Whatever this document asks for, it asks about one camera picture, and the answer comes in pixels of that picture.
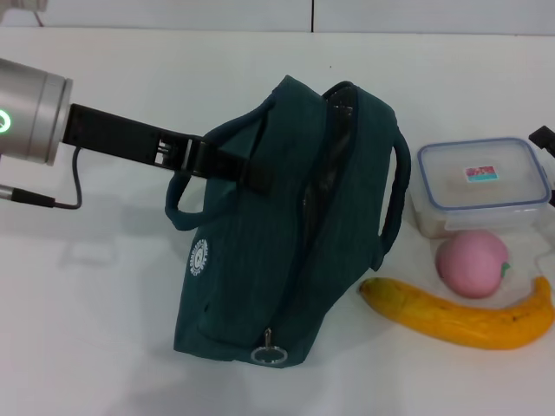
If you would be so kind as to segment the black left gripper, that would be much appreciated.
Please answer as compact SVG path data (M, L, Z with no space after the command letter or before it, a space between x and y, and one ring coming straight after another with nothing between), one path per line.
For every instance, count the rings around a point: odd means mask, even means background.
M73 104L62 142L149 166L237 183L267 194L272 173L227 153L199 136L176 133L90 107Z

